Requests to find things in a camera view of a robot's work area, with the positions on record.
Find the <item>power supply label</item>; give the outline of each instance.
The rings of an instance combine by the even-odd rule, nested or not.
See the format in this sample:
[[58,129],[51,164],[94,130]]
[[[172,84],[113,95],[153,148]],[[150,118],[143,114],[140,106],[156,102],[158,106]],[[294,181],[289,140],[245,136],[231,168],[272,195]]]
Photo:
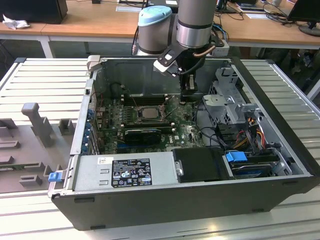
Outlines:
[[112,187],[125,188],[147,185],[152,185],[149,158],[112,161]]

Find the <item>blue latch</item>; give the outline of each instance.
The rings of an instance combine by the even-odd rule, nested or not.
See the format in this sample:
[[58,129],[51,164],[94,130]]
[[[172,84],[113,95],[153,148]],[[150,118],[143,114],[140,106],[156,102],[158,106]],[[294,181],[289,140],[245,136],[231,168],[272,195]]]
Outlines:
[[51,172],[49,174],[48,181],[51,182],[62,182],[62,172]]
[[226,155],[228,162],[246,162],[248,161],[246,154],[243,151],[230,151]]

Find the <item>computer tower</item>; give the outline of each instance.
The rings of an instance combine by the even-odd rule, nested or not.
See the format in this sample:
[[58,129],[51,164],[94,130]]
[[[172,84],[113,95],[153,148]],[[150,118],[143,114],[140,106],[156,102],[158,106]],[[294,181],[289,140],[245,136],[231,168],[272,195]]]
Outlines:
[[66,0],[1,0],[0,16],[14,20],[60,24],[67,15]]

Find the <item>wooden desk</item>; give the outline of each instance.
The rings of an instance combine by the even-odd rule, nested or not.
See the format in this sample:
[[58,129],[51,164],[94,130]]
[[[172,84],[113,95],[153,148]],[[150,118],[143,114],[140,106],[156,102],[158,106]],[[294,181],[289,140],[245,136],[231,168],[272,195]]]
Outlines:
[[[281,7],[292,9],[293,4],[282,0]],[[232,17],[241,19],[237,14],[232,14]],[[243,14],[243,18],[244,20],[242,21],[235,20],[227,14],[223,14],[221,17],[223,29],[229,34],[229,44],[231,46],[292,49],[320,48],[320,37],[304,34],[298,29],[297,25],[285,26],[270,19],[250,19],[246,14]],[[215,23],[220,23],[219,18],[216,16],[214,21]]]
[[138,12],[116,11],[117,3],[68,0],[62,24],[47,24],[41,33],[48,36],[133,38]]
[[41,35],[41,30],[45,25],[45,23],[31,23],[30,27],[13,30],[4,24],[0,24],[0,34]]
[[[50,41],[131,43],[138,23],[137,12],[116,11],[116,0],[92,4],[91,1],[67,0],[68,13],[62,24],[32,23],[31,28],[16,31],[0,26],[0,39],[40,41],[45,56],[54,57]],[[282,7],[293,5],[282,0]],[[234,20],[221,17],[229,34],[229,45],[258,48],[318,49],[320,37],[299,31],[296,25],[283,26],[270,19]]]

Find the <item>white desk leg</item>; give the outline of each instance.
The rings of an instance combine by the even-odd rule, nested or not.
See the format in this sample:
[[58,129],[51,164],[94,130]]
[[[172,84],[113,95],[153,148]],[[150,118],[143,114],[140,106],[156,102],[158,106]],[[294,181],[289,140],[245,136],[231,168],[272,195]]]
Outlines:
[[53,59],[56,57],[54,50],[50,46],[50,40],[48,36],[40,36],[39,41],[41,43],[44,55],[47,59]]

